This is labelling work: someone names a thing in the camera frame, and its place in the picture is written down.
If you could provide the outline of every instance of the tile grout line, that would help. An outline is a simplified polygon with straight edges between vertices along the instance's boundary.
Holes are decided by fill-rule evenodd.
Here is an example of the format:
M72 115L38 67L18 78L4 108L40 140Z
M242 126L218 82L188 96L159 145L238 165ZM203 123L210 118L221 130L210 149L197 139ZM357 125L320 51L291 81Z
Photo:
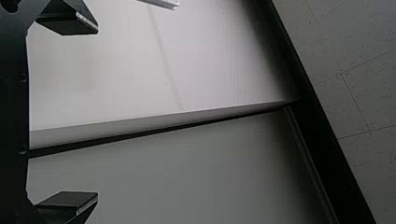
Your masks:
M150 18L150 21L151 21L151 25L152 25L154 33L156 35L155 37L157 39L157 43L158 43L158 45L160 47L161 54L163 56L163 65L165 67L165 74L168 77L168 81L169 81L169 83L171 85L171 90L172 90L172 93L173 93L173 95L175 97L175 100L177 102L178 109L181 110L181 111L184 111L185 109L184 109L184 106L182 104L182 100L181 100L179 91L177 89L177 85L176 85L175 79L172 76L172 69L171 69L170 63L169 63L167 55L166 55L165 47L163 46L163 41L161 40L160 30L158 29L157 22L155 21L154 13L152 11L151 6L147 6L147 9L148 9L148 15L149 15L149 18Z
M318 24L320 24L321 22L323 22L323 20L325 20L330 14L332 14L337 8L343 6L345 3L347 2L347 0L343 3L341 3L340 5L336 6L335 8L333 8L332 10L330 10L326 15L324 15L322 18L320 18L320 20L318 21Z
M364 62L362 62L362 63L359 63L359 64L357 64L357 65L355 65L355 66L353 66L353 67L351 67L351 68L348 68L347 70L345 70L345 71L343 71L343 72L341 72L341 73L338 73L337 75L334 75L334 76L331 76L331 77L329 77L329 78L326 78L325 80L320 81L320 82L317 83L317 84L313 84L312 86L313 86L313 87L316 87L317 85L320 85L320 84L322 84L323 82L329 81L330 79L332 79L332 78L334 78L334 77L337 77L337 76L343 75L344 73L350 72L351 70L353 70L353 69L355 69L355 68L357 68L357 67L359 67L359 66L361 66L361 65L364 65L364 64L366 64L366 63L369 63L370 61L372 61L372 60L374 60L374 59L377 59L377 58L379 58L379 57L381 57L381 56L383 56L383 55L385 55L385 54L391 53L391 52L394 51L394 50L396 50L396 48L390 49L390 50L388 50L388 51L386 51L386 52L384 52L384 53L381 53L381 54L379 54L379 55L377 55L377 56L374 56L373 58L368 59L367 61L364 61Z
M346 89L349 92L350 96L352 97L353 103L355 103L355 106L358 108L359 114L361 114L361 118L363 119L364 124L366 125L367 129L370 131L371 129L370 129L369 125L367 124L367 121L364 118L363 113L361 113L361 109L359 108L358 102L356 102L355 97L353 97L352 91L350 90L349 86L347 85L347 82L346 82L346 79L344 78L344 75L340 74L340 77L341 77L341 79L343 79L344 84L346 84Z
M312 11L311 6L309 6L309 4L306 2L306 0L304 0L304 1L305 1L305 3L306 3L306 6L308 7L309 11L311 12L312 17L314 18L315 24L318 24L318 20L317 20L317 18L315 17L315 14L314 14L314 12Z
M371 130L371 131L367 131L367 132L354 133L354 134L351 134L351 135L339 137L339 138L337 138L337 139L338 139L338 140L342 140L342 139L344 139L344 138L353 137L353 136L357 136L357 135L364 134L364 133L374 133L374 132L376 132L376 131L381 131L381 130L388 129L388 128L392 128L392 127L396 127L396 124L389 125L389 126L387 126L387 127L383 127L383 128L379 128L379 129L375 129L375 130Z

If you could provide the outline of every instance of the floor tile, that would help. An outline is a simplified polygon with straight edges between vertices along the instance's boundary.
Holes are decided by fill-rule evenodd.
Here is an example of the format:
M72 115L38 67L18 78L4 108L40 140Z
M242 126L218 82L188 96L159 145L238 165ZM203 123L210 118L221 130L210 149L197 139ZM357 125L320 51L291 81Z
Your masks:
M315 91L337 137L368 131L341 76L317 85Z

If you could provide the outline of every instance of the black frame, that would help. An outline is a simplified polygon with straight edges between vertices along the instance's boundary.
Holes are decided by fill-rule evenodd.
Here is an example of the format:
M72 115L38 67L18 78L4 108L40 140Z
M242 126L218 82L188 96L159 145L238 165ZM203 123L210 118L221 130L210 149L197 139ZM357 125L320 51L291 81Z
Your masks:
M26 193L29 160L26 36L38 17L46 18L42 24L54 32L67 31L61 35L98 32L97 21L82 0L0 0L0 176L3 178L0 222L7 224L47 223ZM91 205L91 211L95 206L96 203ZM74 215L68 223L85 222L91 211L83 212L84 216Z
M87 143L74 143L57 147L43 148L43 154L29 152L29 71L27 65L25 37L30 25L43 11L50 0L23 0L18 11L11 13L0 7L0 175L5 184L0 190L2 204L0 219L7 218L19 206L25 195L27 164L29 157L91 147L108 142L120 141L143 135L171 132L178 129L204 125L208 122L166 128L146 133L136 133L96 139ZM323 188L332 204L339 223L375 223L361 189L352 174L347 160L332 131L331 125L320 105L318 97L308 79L298 54L272 1L248 1L254 12L255 25L269 27L280 56L293 75L293 81L302 97L290 105L299 125L307 150L318 171ZM238 119L238 116L212 120L220 122Z

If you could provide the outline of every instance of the white wall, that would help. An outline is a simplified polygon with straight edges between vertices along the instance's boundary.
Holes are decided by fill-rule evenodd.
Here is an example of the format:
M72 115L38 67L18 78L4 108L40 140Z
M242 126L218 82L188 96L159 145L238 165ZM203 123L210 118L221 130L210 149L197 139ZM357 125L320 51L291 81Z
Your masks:
M241 0L86 3L97 36L29 30L32 131L295 98Z
M89 223L327 223L281 112L30 161L34 203L99 192Z

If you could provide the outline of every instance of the gray floor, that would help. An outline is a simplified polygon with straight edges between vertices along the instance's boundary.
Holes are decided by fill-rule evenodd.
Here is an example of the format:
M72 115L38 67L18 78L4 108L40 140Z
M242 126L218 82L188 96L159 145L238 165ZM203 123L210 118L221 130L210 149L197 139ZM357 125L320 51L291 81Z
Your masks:
M377 223L396 223L396 2L274 3Z

